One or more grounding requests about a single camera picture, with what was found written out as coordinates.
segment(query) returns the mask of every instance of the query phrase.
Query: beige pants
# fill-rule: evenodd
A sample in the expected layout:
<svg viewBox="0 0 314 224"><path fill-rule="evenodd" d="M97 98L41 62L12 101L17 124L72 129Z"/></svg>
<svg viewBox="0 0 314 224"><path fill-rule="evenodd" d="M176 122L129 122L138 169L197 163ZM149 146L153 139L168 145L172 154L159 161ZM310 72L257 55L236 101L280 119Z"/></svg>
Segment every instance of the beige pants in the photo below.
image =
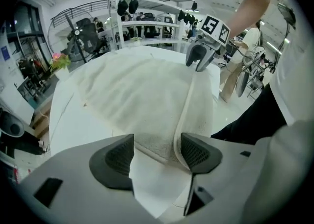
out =
<svg viewBox="0 0 314 224"><path fill-rule="evenodd" d="M220 72L220 85L222 85L226 80L225 86L220 93L220 97L227 102L234 88L236 86L237 78L242 71L243 63L233 63L229 61L226 68Z"/></svg>

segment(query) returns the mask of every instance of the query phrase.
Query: black hanging object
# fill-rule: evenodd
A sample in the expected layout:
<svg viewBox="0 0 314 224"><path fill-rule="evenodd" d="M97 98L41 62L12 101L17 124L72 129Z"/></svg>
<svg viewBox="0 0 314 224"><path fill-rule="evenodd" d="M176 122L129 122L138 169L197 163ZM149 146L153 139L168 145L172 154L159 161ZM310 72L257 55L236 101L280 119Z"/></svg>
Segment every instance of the black hanging object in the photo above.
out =
<svg viewBox="0 0 314 224"><path fill-rule="evenodd" d="M190 29L190 30L188 31L187 38L188 38L188 39L191 38L192 35L193 35L193 32L192 32L192 30Z"/></svg>
<svg viewBox="0 0 314 224"><path fill-rule="evenodd" d="M184 23L185 23L185 24L188 24L188 22L190 21L190 19L191 19L191 16L190 16L189 14L186 14L186 16L183 18Z"/></svg>
<svg viewBox="0 0 314 224"><path fill-rule="evenodd" d="M135 14L137 8L138 8L138 1L137 0L131 0L129 3L129 13Z"/></svg>
<svg viewBox="0 0 314 224"><path fill-rule="evenodd" d="M180 22L184 17L185 17L185 13L182 10L180 10L178 21Z"/></svg>
<svg viewBox="0 0 314 224"><path fill-rule="evenodd" d="M125 0L119 0L118 10L117 10L118 15L120 15L120 16L124 15L124 13L128 7L129 7L129 5L127 4L127 2Z"/></svg>
<svg viewBox="0 0 314 224"><path fill-rule="evenodd" d="M192 15L191 18L190 18L190 24L193 25L193 23L195 22L195 20L196 20L196 19L195 19L194 15Z"/></svg>
<svg viewBox="0 0 314 224"><path fill-rule="evenodd" d="M196 3L195 1L193 2L191 9L192 9L193 11L194 11L195 9L197 9L197 3Z"/></svg>

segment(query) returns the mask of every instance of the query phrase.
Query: pink flower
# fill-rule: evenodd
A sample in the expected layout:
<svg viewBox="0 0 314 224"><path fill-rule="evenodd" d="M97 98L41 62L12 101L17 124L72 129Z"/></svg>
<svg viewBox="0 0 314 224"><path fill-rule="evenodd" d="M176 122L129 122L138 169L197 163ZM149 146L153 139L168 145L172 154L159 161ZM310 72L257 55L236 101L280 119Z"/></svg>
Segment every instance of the pink flower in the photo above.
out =
<svg viewBox="0 0 314 224"><path fill-rule="evenodd" d="M60 53L54 53L54 54L52 55L52 58L53 58L54 60L57 60L57 59L60 58L60 56L61 56Z"/></svg>

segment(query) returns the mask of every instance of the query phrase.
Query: woman's hair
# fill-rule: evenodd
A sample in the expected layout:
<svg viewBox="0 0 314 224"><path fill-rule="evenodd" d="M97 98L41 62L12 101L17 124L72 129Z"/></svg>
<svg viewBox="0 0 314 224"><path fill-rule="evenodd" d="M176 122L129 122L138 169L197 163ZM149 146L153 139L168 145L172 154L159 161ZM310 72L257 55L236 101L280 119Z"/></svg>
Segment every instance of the woman's hair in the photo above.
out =
<svg viewBox="0 0 314 224"><path fill-rule="evenodd" d="M262 47L263 46L263 34L262 34L262 29L261 29L261 20L258 20L256 23L255 23L256 27L259 29L260 31L260 46Z"/></svg>

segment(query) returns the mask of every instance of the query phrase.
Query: tube light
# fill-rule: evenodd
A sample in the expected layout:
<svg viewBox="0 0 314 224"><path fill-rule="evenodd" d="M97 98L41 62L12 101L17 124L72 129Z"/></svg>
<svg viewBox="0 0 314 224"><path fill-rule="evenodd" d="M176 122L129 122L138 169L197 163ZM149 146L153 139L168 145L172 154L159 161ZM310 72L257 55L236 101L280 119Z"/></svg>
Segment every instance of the tube light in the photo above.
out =
<svg viewBox="0 0 314 224"><path fill-rule="evenodd" d="M267 44L281 55L281 52L274 45L270 44L269 42L267 42Z"/></svg>

